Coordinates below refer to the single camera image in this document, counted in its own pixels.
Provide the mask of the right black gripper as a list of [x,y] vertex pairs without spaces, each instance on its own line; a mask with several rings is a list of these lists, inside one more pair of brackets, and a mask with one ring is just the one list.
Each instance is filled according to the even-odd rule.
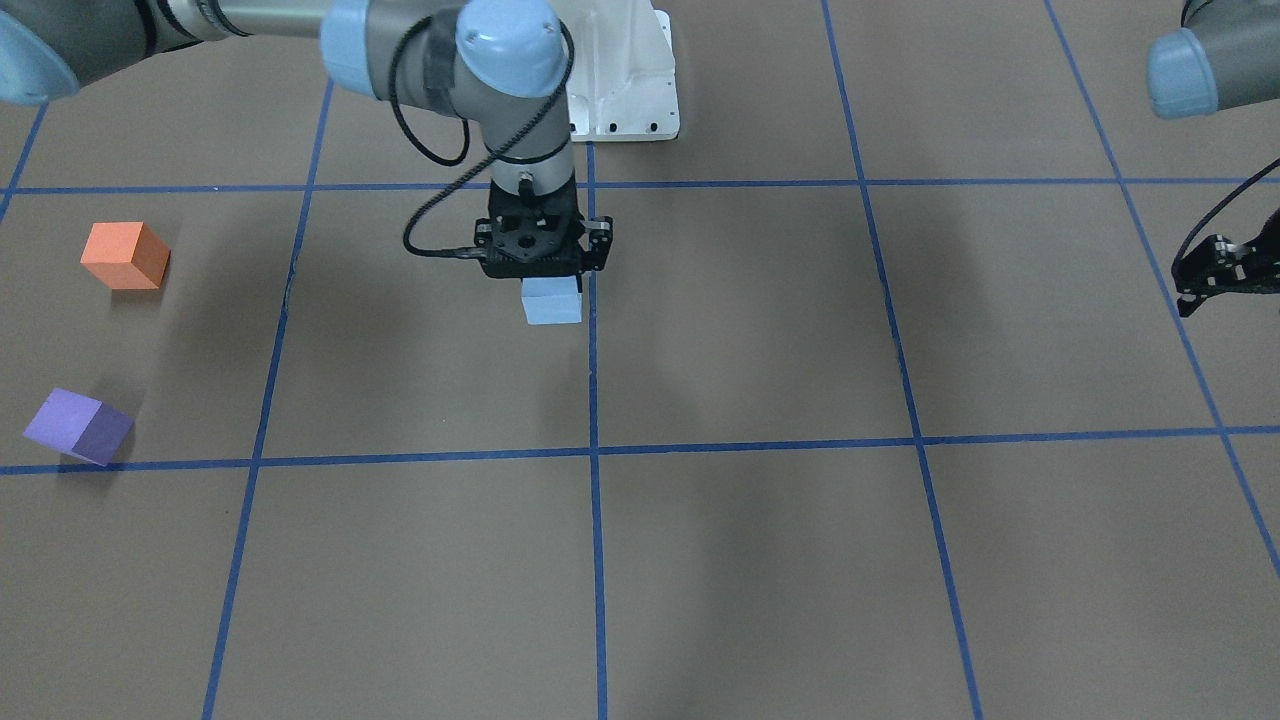
[[[582,214],[579,210],[577,182],[566,181],[549,193],[516,193],[490,182],[488,211],[494,232],[535,234],[581,234]],[[584,222],[588,246],[584,270],[602,272],[614,240],[614,219],[594,217]]]

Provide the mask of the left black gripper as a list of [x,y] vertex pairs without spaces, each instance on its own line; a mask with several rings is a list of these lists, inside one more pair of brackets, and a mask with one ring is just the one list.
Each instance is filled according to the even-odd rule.
[[1176,260],[1178,283],[1242,283],[1245,286],[1193,284],[1178,288],[1178,315],[1192,316],[1211,299],[1226,293],[1279,293],[1279,209],[1249,242],[1222,234],[1202,238]]

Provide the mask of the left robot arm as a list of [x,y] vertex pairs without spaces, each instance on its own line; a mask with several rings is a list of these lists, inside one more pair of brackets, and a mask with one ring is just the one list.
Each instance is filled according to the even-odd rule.
[[[1156,117],[1207,117],[1270,102],[1279,96],[1279,4],[1185,1],[1176,31],[1152,42],[1147,88]],[[1279,214],[1258,234],[1235,242],[1210,234],[1208,223],[1263,178],[1272,160],[1217,201],[1181,241],[1170,264],[1176,310],[1187,319],[1225,293],[1274,295],[1279,290]]]

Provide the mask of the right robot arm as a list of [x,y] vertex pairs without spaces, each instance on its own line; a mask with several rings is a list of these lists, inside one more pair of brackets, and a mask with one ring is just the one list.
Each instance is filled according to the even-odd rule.
[[[472,137],[484,142],[484,158],[404,223],[407,252],[476,261],[494,279],[605,265],[613,223],[580,211],[570,147],[576,45],[547,1],[5,1],[1,18],[3,101],[31,106],[201,44],[315,38],[329,78],[388,104],[430,161],[461,167]],[[417,245],[426,214],[483,173],[472,243]]]

